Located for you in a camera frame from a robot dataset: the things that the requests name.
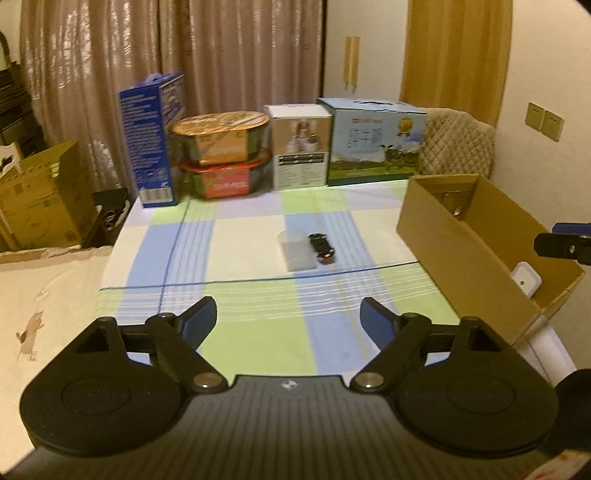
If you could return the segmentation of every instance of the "toy car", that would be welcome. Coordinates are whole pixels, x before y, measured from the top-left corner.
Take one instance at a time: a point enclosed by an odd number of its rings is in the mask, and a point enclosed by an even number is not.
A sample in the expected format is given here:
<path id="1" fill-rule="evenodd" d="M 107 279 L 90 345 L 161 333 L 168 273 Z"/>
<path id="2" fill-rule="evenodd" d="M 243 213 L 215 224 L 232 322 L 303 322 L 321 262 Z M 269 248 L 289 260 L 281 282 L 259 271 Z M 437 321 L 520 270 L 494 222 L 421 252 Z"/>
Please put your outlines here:
<path id="1" fill-rule="evenodd" d="M 330 264 L 335 261 L 335 249 L 330 246 L 325 234 L 313 233 L 308 238 L 310 238 L 310 243 L 316 251 L 316 257 L 320 263 Z"/>

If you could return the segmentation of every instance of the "wall socket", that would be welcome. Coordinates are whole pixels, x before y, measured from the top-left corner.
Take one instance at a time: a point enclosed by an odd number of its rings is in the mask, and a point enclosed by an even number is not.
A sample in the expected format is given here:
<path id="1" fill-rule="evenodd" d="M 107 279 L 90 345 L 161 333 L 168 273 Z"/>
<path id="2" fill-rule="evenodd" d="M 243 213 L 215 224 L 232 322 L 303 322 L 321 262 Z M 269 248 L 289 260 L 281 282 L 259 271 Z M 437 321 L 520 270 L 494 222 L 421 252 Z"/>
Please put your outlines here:
<path id="1" fill-rule="evenodd" d="M 529 103 L 527 106 L 527 115 L 525 116 L 525 124 L 534 130 L 542 130 L 542 122 L 544 120 L 545 110 L 536 105 L 535 103 Z"/>
<path id="2" fill-rule="evenodd" d="M 562 126 L 564 125 L 564 119 L 556 115 L 555 113 L 546 110 L 544 114 L 544 120 L 542 122 L 542 133 L 557 142 L 560 140 L 562 134 Z"/>

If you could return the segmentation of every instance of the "cabinet door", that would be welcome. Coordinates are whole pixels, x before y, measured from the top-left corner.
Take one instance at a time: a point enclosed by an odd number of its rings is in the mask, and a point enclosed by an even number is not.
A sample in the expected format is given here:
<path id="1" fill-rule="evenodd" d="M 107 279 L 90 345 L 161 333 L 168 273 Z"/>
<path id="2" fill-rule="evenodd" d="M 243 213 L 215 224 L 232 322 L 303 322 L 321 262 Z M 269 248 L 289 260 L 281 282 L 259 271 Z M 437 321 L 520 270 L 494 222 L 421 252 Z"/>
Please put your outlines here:
<path id="1" fill-rule="evenodd" d="M 327 0 L 325 97 L 398 101 L 408 0 Z M 343 82 L 345 39 L 359 36 L 357 88 Z"/>

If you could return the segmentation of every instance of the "white wall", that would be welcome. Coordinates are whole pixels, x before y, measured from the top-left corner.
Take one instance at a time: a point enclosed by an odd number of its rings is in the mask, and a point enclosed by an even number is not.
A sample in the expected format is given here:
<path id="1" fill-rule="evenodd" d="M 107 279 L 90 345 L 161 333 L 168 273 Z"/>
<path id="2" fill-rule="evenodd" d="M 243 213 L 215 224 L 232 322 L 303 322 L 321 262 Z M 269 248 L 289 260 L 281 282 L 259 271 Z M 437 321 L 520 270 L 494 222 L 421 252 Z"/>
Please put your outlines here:
<path id="1" fill-rule="evenodd" d="M 21 30 L 22 0 L 0 0 L 0 30 L 4 33 L 10 47 L 13 60 L 20 61 L 18 48 Z M 4 61 L 0 60 L 0 69 L 4 69 Z"/>
<path id="2" fill-rule="evenodd" d="M 402 82 L 408 0 L 327 0 L 324 96 L 397 102 Z M 345 37 L 358 35 L 358 88 L 345 89 Z"/>
<path id="3" fill-rule="evenodd" d="M 591 15 L 576 0 L 513 0 L 513 38 L 492 180 L 546 228 L 591 222 Z M 528 102 L 565 119 L 556 143 L 524 124 Z M 591 271 L 553 320 L 591 367 Z"/>

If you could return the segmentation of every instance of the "orange round tin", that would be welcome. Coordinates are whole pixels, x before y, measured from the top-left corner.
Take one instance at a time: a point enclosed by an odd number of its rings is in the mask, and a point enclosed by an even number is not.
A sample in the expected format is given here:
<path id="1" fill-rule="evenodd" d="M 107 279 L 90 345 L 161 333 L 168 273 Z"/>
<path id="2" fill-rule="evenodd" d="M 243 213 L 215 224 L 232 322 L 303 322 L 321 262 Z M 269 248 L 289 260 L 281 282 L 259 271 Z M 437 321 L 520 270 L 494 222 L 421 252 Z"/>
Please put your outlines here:
<path id="1" fill-rule="evenodd" d="M 182 119 L 172 132 L 185 160 L 209 166 L 256 158 L 268 123 L 269 117 L 260 112 L 209 113 Z"/>
<path id="2" fill-rule="evenodd" d="M 215 199 L 257 191 L 270 160 L 271 152 L 262 149 L 257 158 L 243 163 L 201 167 L 184 159 L 179 167 L 183 172 L 193 174 L 191 183 L 197 196 Z"/>

